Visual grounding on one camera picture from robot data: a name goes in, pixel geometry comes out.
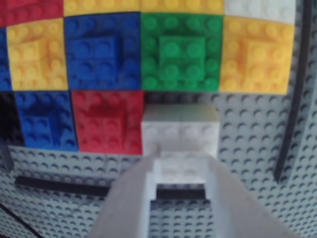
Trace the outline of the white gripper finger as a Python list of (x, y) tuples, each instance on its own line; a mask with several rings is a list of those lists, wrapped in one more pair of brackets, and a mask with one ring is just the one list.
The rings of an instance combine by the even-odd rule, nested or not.
[(111, 186), (90, 238), (147, 238), (151, 200), (157, 197), (159, 148), (141, 158)]
[(205, 195), (211, 201), (218, 238), (298, 237), (214, 158), (205, 161)]

